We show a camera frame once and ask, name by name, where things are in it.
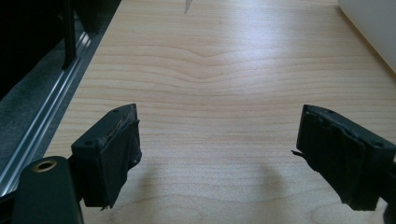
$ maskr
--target black plastic part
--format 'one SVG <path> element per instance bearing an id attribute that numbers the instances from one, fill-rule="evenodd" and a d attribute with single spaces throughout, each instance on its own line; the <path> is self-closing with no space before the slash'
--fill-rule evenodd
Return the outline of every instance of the black plastic part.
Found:
<path id="1" fill-rule="evenodd" d="M 82 173 L 86 206 L 112 207 L 126 182 L 128 171 L 142 157 L 136 105 L 108 112 L 73 145 L 73 168 Z"/>
<path id="2" fill-rule="evenodd" d="M 76 59 L 76 29 L 74 20 L 74 0 L 62 0 L 64 5 L 64 65 L 63 70 Z"/>
<path id="3" fill-rule="evenodd" d="M 349 119 L 304 105 L 293 152 L 306 159 L 354 210 L 375 210 L 379 197 L 395 204 L 396 146 Z"/>
<path id="4" fill-rule="evenodd" d="M 0 197 L 0 224 L 11 223 L 16 192 L 17 191 L 12 191 L 3 197 Z"/>
<path id="5" fill-rule="evenodd" d="M 11 223 L 83 223 L 67 159 L 47 157 L 22 170 Z"/>

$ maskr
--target gray carpet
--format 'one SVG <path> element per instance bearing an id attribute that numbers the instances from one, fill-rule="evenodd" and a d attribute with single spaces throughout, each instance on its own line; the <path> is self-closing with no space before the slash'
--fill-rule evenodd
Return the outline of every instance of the gray carpet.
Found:
<path id="1" fill-rule="evenodd" d="M 93 54 L 95 53 L 114 12 L 107 12 L 100 17 L 101 28 L 98 33 L 90 35 L 91 44 L 81 57 L 80 66 L 76 72 L 62 103 L 44 137 L 39 144 L 33 161 L 41 159 L 50 141 L 58 128 L 58 125 L 68 107 L 79 82 L 81 81 Z M 77 40 L 84 32 L 78 18 L 76 18 Z M 0 102 L 0 174 L 14 154 L 18 144 L 26 134 L 38 110 L 45 102 L 55 82 L 62 73 L 64 63 L 64 41 L 62 40 L 53 50 L 45 55 L 41 61 L 31 70 Z"/>

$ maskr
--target wooden table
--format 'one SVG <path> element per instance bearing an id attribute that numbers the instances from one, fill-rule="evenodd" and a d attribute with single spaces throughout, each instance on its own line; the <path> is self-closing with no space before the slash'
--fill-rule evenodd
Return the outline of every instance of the wooden table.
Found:
<path id="1" fill-rule="evenodd" d="M 304 104 L 396 143 L 396 75 L 336 0 L 123 0 L 47 156 L 137 104 L 143 159 L 86 223 L 381 223 L 293 156 Z"/>

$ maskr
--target wood grain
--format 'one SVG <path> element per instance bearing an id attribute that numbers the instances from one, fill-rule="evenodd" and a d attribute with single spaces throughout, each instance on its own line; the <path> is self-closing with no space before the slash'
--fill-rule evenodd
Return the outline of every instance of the wood grain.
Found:
<path id="1" fill-rule="evenodd" d="M 86 223 L 381 223 L 293 156 L 304 104 L 396 143 L 396 76 L 335 0 L 123 0 L 46 156 L 137 104 L 143 159 Z"/>

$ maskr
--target small white object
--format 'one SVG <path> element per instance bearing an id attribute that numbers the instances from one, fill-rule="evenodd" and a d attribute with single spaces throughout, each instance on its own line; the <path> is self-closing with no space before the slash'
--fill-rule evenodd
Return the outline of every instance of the small white object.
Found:
<path id="1" fill-rule="evenodd" d="M 338 0 L 338 4 L 396 72 L 396 0 Z"/>

